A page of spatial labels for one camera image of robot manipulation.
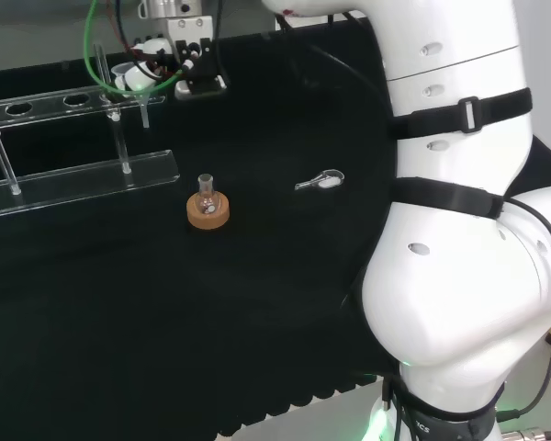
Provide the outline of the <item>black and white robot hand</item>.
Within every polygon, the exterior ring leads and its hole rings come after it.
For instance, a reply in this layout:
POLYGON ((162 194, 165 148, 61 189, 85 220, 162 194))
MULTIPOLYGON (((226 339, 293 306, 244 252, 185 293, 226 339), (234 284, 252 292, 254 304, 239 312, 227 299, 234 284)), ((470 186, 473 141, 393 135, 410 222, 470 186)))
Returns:
POLYGON ((180 101, 215 96, 227 85, 219 72, 212 17, 176 17, 162 20, 164 34, 135 44, 138 64, 117 74, 120 90, 152 88, 181 71, 173 95, 180 101))

